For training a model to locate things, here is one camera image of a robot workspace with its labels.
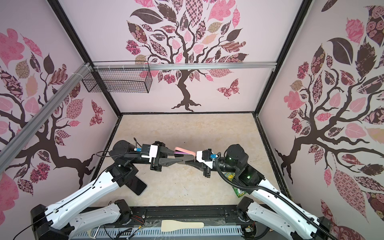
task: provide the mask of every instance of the butterfly wall decal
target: butterfly wall decal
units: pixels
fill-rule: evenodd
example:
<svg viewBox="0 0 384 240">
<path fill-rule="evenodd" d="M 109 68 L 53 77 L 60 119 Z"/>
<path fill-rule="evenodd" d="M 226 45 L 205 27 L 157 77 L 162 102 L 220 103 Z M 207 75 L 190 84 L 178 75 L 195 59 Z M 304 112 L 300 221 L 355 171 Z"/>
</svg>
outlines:
<svg viewBox="0 0 384 240">
<path fill-rule="evenodd" d="M 232 93 L 239 93 L 239 79 L 236 79 L 232 82 L 231 86 L 229 88 L 218 88 L 217 90 L 221 93 L 224 93 L 224 96 L 226 96 L 228 99 L 232 95 Z"/>
<path fill-rule="evenodd" d="M 91 121 L 89 122 L 90 126 L 95 125 L 96 123 L 97 124 L 102 123 L 103 119 L 100 115 L 102 115 L 103 111 L 105 111 L 101 107 L 98 107 L 93 100 L 92 100 L 92 108 L 93 108 L 93 111 L 95 112 L 95 115 L 93 115 L 93 117 L 91 118 Z"/>
</svg>

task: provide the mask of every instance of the wall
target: wall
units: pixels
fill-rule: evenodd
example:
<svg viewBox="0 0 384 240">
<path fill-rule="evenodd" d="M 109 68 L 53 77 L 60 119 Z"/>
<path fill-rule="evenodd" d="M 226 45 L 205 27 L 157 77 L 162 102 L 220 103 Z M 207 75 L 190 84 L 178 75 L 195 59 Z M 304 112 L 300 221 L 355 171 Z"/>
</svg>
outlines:
<svg viewBox="0 0 384 240">
<path fill-rule="evenodd" d="M 2 149 L 83 61 L 46 1 L 3 2 L 0 19 Z M 92 153 L 104 149 L 115 123 L 101 93 L 88 93 L 81 83 L 68 95 L 0 175 L 2 239 L 30 225 L 34 206 L 54 203 L 90 180 L 98 161 Z M 23 238 L 33 238 L 31 228 Z"/>
<path fill-rule="evenodd" d="M 61 4 L 93 61 L 168 64 L 209 59 L 213 63 L 276 61 L 301 1 L 70 0 Z M 149 94 L 112 93 L 122 112 L 254 111 L 270 69 L 190 70 L 180 72 L 179 78 L 176 70 L 151 73 Z M 238 85 L 231 88 L 236 79 Z"/>
<path fill-rule="evenodd" d="M 260 113 L 295 202 L 339 239 L 383 238 L 383 18 L 315 1 Z"/>
</svg>

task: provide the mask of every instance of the smartphone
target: smartphone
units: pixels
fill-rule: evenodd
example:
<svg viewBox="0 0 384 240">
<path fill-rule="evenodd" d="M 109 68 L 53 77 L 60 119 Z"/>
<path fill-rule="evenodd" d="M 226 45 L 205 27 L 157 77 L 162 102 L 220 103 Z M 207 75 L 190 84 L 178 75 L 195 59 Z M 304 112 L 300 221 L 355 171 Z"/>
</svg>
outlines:
<svg viewBox="0 0 384 240">
<path fill-rule="evenodd" d="M 126 184 L 137 196 L 140 196 L 147 188 L 147 185 L 138 177 L 133 176 Z"/>
</svg>

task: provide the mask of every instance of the tree wall decal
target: tree wall decal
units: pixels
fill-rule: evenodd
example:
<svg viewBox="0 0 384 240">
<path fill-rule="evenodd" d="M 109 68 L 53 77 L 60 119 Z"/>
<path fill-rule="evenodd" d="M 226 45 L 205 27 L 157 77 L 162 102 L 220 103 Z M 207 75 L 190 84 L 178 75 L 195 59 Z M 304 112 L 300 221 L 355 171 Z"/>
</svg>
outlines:
<svg viewBox="0 0 384 240">
<path fill-rule="evenodd" d="M 235 0 L 172 0 L 152 1 L 136 0 L 143 7 L 132 12 L 131 17 L 140 18 L 145 24 L 135 24 L 127 21 L 128 28 L 134 40 L 128 40 L 126 49 L 136 56 L 136 63 L 147 60 L 155 64 L 167 63 L 222 63 L 242 62 L 247 54 L 239 53 L 240 48 L 246 42 L 235 42 L 241 29 L 236 28 L 240 21 L 240 12 L 235 6 Z M 185 11 L 181 11 L 185 2 Z M 156 7 L 159 13 L 149 9 Z M 208 12 L 207 20 L 202 19 L 205 12 Z M 218 21 L 211 23 L 208 27 L 206 22 L 210 19 Z M 164 26 L 154 29 L 154 24 L 162 23 Z M 199 69 L 172 70 L 172 71 L 151 71 L 153 77 L 157 76 L 159 82 L 164 80 L 168 84 L 176 83 L 183 94 L 183 100 L 176 106 L 184 106 L 186 110 L 193 112 L 190 106 L 201 106 L 195 103 L 190 96 L 185 84 L 186 80 L 200 81 L 205 77 L 213 81 L 213 77 L 220 78 L 231 73 L 228 69 L 213 69 L 208 72 Z M 236 88 L 219 88 L 218 91 L 229 97 L 238 92 Z"/>
<path fill-rule="evenodd" d="M 314 154 L 314 163 L 320 164 L 324 159 L 324 180 L 327 186 L 333 182 L 340 196 L 365 218 L 366 195 L 371 207 L 380 219 L 384 220 L 381 211 L 384 209 L 382 199 L 384 195 L 379 194 L 381 200 L 377 202 L 372 200 L 376 197 L 375 194 L 370 197 L 370 193 L 361 190 L 360 187 L 384 192 L 380 183 L 368 177 L 382 174 L 384 166 L 369 163 L 369 158 L 363 161 L 353 155 L 365 152 L 384 158 L 383 148 L 373 149 L 370 144 L 372 141 L 363 139 L 369 135 L 373 141 L 384 143 L 382 127 L 363 128 L 363 122 L 365 125 L 384 123 L 384 108 L 371 107 L 373 103 L 376 106 L 382 102 L 384 96 L 382 89 L 384 68 L 381 60 L 376 59 L 374 47 L 377 44 L 376 47 L 384 56 L 383 34 L 368 27 L 371 22 L 379 22 L 381 19 L 381 25 L 375 27 L 380 31 L 384 29 L 382 21 L 384 8 L 382 6 L 366 8 L 369 23 L 365 31 L 364 24 L 360 20 L 348 19 L 346 25 L 348 38 L 352 42 L 360 43 L 357 52 L 354 52 L 352 46 L 355 43 L 351 44 L 345 38 L 333 38 L 329 40 L 333 46 L 332 54 L 326 53 L 320 45 L 313 56 L 311 66 L 308 62 L 299 66 L 298 80 L 291 85 L 293 91 L 284 97 L 287 107 L 293 110 L 288 116 L 288 119 L 292 119 L 292 129 L 296 134 L 293 147 L 288 155 L 275 150 L 283 161 L 281 164 L 283 174 L 286 169 L 293 184 L 291 165 L 302 146 L 310 145 L 308 154 Z M 340 63 L 337 64 L 340 67 L 333 67 L 334 60 Z M 329 164 L 332 160 L 335 168 Z M 350 174 L 362 173 L 367 177 L 350 176 L 342 170 L 347 170 Z"/>
<path fill-rule="evenodd" d="M 10 45 L 24 49 L 24 45 L 17 42 L 17 32 L 10 28 L 7 32 L 9 37 L 2 33 L 0 35 L 0 38 L 10 38 L 10 40 L 2 39 L 0 41 L 2 59 L 7 57 L 7 51 L 12 51 L 13 48 Z M 29 47 L 31 55 L 16 65 L 15 72 L 19 78 L 17 79 L 8 73 L 9 70 L 4 70 L 0 67 L 0 77 L 5 85 L 3 93 L 0 93 L 0 116 L 8 119 L 7 122 L 0 121 L 0 135 L 7 132 L 10 132 L 11 135 L 9 139 L 0 137 L 0 142 L 5 145 L 27 124 L 30 119 L 28 115 L 33 117 L 40 107 L 43 107 L 48 102 L 48 91 L 52 91 L 55 94 L 57 90 L 53 86 L 64 84 L 68 78 L 65 64 L 62 64 L 62 67 L 55 70 L 49 54 L 43 58 L 40 48 L 32 40 L 26 37 L 23 37 L 23 40 L 26 46 Z M 17 55 L 11 58 L 10 61 L 22 58 L 24 58 L 23 55 Z M 26 79 L 23 80 L 26 81 L 25 89 L 23 89 L 24 85 L 20 81 L 22 78 Z M 41 86 L 39 86 L 36 78 L 39 78 L 39 81 L 41 81 L 43 91 L 38 91 L 38 88 Z M 15 159 L 23 159 L 23 162 L 12 164 L 6 168 L 6 171 L 11 168 L 18 168 L 13 179 L 17 182 L 20 190 L 33 195 L 33 184 L 46 180 L 50 170 L 61 167 L 70 167 L 77 170 L 80 188 L 83 185 L 84 175 L 90 175 L 93 171 L 94 168 L 87 168 L 93 159 L 93 155 L 82 162 L 76 158 L 60 156 L 58 152 L 58 146 L 65 146 L 63 139 L 70 137 L 65 132 L 65 129 L 76 127 L 80 123 L 75 120 L 83 108 L 83 99 L 76 99 L 80 92 L 80 87 L 80 83 L 77 84 L 55 112 L 51 114 L 50 118 L 45 121 L 44 125 L 35 134 L 38 141 L 28 148 L 21 150 L 16 156 Z M 69 120 L 60 122 L 60 120 L 65 119 L 63 118 L 64 113 L 66 114 L 65 118 L 69 118 Z"/>
</svg>

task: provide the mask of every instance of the robotic arm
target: robotic arm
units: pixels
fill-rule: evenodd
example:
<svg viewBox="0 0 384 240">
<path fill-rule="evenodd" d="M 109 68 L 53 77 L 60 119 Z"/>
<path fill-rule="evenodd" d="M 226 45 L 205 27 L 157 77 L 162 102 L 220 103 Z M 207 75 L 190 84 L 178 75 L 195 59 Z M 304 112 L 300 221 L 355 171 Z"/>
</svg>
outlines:
<svg viewBox="0 0 384 240">
<path fill-rule="evenodd" d="M 213 154 L 211 149 L 198 151 L 195 160 L 184 161 L 182 152 L 174 152 L 162 142 L 143 144 L 142 148 L 121 140 L 109 153 L 114 163 L 88 185 L 79 189 L 65 199 L 48 207 L 38 205 L 31 210 L 32 230 L 36 240 L 68 240 L 73 236 L 107 223 L 124 225 L 132 221 L 132 211 L 124 200 L 94 211 L 81 213 L 86 207 L 102 196 L 123 185 L 128 186 L 137 195 L 145 189 L 144 184 L 135 174 L 134 164 L 150 164 L 150 169 L 161 171 L 162 167 L 174 163 L 187 164 L 210 177 L 211 171 L 217 171 L 224 181 L 245 190 L 271 207 L 268 210 L 252 199 L 244 197 L 237 205 L 237 215 L 243 222 L 260 222 L 277 231 L 287 239 L 333 239 L 329 233 L 328 219 L 308 213 L 293 203 L 272 186 L 272 184 L 247 163 L 248 155 L 239 145 L 231 145 L 221 157 Z M 234 172 L 232 181 L 223 172 Z"/>
</svg>

